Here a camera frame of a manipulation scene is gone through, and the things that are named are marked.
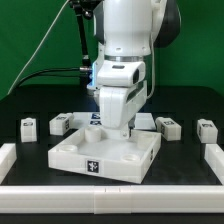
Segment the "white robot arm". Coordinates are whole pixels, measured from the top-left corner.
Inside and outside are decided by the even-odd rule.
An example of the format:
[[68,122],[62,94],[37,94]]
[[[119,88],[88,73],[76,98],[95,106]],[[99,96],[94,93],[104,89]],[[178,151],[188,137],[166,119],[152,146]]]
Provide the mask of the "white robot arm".
[[102,0],[94,10],[98,57],[87,88],[99,105],[102,134],[128,139],[129,122],[152,97],[144,58],[180,33],[177,0]]

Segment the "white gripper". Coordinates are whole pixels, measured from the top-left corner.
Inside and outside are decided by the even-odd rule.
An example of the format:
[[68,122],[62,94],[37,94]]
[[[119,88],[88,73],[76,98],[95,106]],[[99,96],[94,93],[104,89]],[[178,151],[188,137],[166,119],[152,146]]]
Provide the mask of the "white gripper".
[[99,95],[100,118],[109,139],[129,139],[128,123],[147,100],[147,82],[132,87],[102,86]]

